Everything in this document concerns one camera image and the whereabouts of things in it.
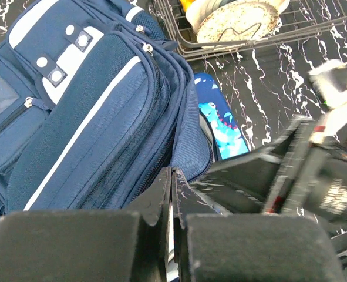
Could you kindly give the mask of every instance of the white stripe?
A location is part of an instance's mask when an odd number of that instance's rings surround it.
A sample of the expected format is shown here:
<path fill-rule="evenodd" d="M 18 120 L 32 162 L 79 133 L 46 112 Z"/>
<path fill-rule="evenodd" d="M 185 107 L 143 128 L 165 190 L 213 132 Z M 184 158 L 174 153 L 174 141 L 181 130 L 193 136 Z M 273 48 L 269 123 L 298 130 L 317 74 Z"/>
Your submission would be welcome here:
<path fill-rule="evenodd" d="M 143 9 L 141 7 L 135 6 L 132 7 L 132 9 L 130 9 L 130 11 L 127 13 L 127 15 L 125 16 L 125 20 L 127 20 L 128 22 L 131 22 L 133 20 L 133 18 L 140 12 L 143 11 Z"/>
<path fill-rule="evenodd" d="M 73 137 L 70 139 L 69 143 L 64 148 L 63 152 L 61 153 L 60 157 L 56 161 L 56 163 L 53 165 L 53 167 L 50 169 L 48 174 L 43 179 L 42 183 L 39 185 L 37 190 L 34 192 L 34 194 L 31 196 L 31 198 L 28 200 L 24 210 L 29 210 L 31 206 L 34 204 L 36 199 L 39 197 L 39 195 L 42 193 L 42 190 L 44 189 L 45 185 L 48 183 L 49 179 L 53 176 L 59 165 L 64 160 L 67 153 L 70 151 L 72 146 L 74 145 L 75 141 L 78 139 L 80 134 L 83 132 L 83 130 L 86 128 L 88 123 L 92 120 L 92 118 L 95 116 L 95 114 L 99 111 L 99 109 L 104 104 L 104 101 L 108 98 L 114 87 L 119 84 L 119 82 L 128 74 L 128 72 L 140 62 L 140 58 L 138 56 L 135 56 L 131 58 L 131 60 L 128 61 L 128 63 L 123 67 L 123 69 L 116 75 L 116 77 L 111 81 L 111 83 L 107 86 L 107 88 L 102 93 L 101 97 L 95 105 L 91 108 L 83 122 L 80 124 L 80 126 L 77 128 L 76 132 L 74 133 Z"/>
<path fill-rule="evenodd" d="M 40 18 L 59 0 L 41 0 L 31 8 L 12 28 L 9 34 L 11 48 L 15 48 L 40 20 Z"/>
<path fill-rule="evenodd" d="M 91 26 L 85 28 L 84 30 L 93 37 L 91 43 L 86 48 L 86 51 L 82 53 L 82 51 L 79 50 L 74 44 L 70 44 L 57 60 L 57 65 L 67 74 L 67 77 L 65 77 L 65 79 L 57 87 L 54 87 L 46 78 L 42 79 L 46 93 L 56 105 L 66 91 L 66 88 L 68 88 L 70 81 L 72 81 L 75 73 L 78 71 L 83 61 L 104 35 Z"/>

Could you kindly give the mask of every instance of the blue container with dinosaur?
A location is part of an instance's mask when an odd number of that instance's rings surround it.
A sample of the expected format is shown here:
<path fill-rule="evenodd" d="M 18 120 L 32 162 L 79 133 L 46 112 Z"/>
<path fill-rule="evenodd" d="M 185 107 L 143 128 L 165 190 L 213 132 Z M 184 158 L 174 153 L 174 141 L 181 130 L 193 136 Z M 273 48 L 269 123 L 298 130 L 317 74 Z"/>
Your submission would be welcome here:
<path fill-rule="evenodd" d="M 198 106 L 211 125 L 221 158 L 224 160 L 249 152 L 231 109 L 214 78 L 203 72 L 196 73 L 194 77 Z"/>

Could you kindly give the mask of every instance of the white button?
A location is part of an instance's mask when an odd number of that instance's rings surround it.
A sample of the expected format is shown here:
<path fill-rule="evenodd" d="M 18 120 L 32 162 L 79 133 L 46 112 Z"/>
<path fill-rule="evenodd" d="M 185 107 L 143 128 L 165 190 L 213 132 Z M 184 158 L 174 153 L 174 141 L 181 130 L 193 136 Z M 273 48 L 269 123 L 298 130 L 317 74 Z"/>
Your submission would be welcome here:
<path fill-rule="evenodd" d="M 48 63 L 48 60 L 46 59 L 46 57 L 40 57 L 37 61 L 36 64 L 38 65 L 38 67 L 40 68 L 44 68 Z"/>
<path fill-rule="evenodd" d="M 78 38 L 78 45 L 80 47 L 85 47 L 87 45 L 87 42 L 88 42 L 88 39 L 87 39 L 87 36 L 86 35 L 81 35 L 79 38 Z"/>
<path fill-rule="evenodd" d="M 74 26 L 73 25 L 68 25 L 65 30 L 67 35 L 71 35 L 74 32 Z"/>
<path fill-rule="evenodd" d="M 52 78 L 54 82 L 58 82 L 62 78 L 62 73 L 59 70 L 56 70 L 50 78 Z"/>

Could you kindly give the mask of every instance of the metal wire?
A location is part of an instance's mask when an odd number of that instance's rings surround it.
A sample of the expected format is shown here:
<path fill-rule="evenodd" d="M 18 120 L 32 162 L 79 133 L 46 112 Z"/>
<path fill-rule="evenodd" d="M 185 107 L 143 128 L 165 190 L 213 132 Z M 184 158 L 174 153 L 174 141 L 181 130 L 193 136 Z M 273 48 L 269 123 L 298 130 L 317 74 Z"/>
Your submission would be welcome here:
<path fill-rule="evenodd" d="M 186 20 L 180 0 L 156 0 L 155 8 L 163 18 L 163 25 L 169 38 L 178 42 L 177 52 L 187 61 L 306 40 L 329 31 L 336 25 L 342 25 L 347 20 L 347 1 L 291 0 L 289 7 L 279 16 L 275 29 L 264 38 L 250 41 L 217 42 L 214 46 L 214 42 L 196 42 L 196 35 Z M 243 32 L 234 30 L 234 32 L 241 34 L 247 30 Z"/>

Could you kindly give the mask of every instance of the orange object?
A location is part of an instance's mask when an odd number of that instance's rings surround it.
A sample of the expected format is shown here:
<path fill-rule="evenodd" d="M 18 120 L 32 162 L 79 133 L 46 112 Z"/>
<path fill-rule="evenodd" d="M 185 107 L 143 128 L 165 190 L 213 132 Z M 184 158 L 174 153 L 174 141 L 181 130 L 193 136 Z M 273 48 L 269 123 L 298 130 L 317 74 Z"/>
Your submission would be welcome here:
<path fill-rule="evenodd" d="M 188 10 L 189 6 L 194 2 L 195 0 L 180 0 L 182 6 L 183 6 L 183 10 L 184 12 L 186 12 L 186 10 Z"/>

